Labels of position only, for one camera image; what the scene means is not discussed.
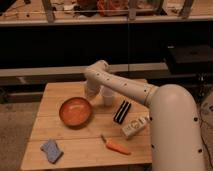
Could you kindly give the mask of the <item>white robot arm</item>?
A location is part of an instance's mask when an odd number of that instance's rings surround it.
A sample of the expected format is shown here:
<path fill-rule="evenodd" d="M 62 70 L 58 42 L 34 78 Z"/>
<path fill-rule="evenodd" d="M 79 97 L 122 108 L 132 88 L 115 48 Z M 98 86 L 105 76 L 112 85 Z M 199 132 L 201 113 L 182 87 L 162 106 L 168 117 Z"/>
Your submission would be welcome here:
<path fill-rule="evenodd" d="M 149 109 L 152 171 L 205 171 L 198 109 L 185 88 L 116 76 L 104 60 L 88 66 L 84 76 L 87 97 L 105 86 Z"/>

